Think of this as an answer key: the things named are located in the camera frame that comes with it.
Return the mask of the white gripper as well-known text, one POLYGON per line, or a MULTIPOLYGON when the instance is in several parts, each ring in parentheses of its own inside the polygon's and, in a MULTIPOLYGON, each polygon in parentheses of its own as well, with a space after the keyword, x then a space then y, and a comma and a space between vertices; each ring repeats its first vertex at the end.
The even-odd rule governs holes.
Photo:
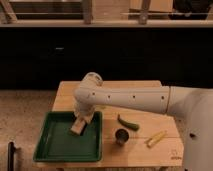
POLYGON ((74 113, 76 117, 82 118, 87 124, 92 121, 95 107, 93 105, 76 102, 74 105, 74 113))

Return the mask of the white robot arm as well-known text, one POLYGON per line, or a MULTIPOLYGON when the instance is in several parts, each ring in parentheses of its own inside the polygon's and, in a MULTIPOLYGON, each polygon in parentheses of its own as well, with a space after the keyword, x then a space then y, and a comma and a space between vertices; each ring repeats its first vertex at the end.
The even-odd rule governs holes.
POLYGON ((213 169, 213 88, 107 88, 98 73, 89 72, 73 95, 79 116, 91 116, 95 105, 106 105, 184 118, 183 170, 213 169))

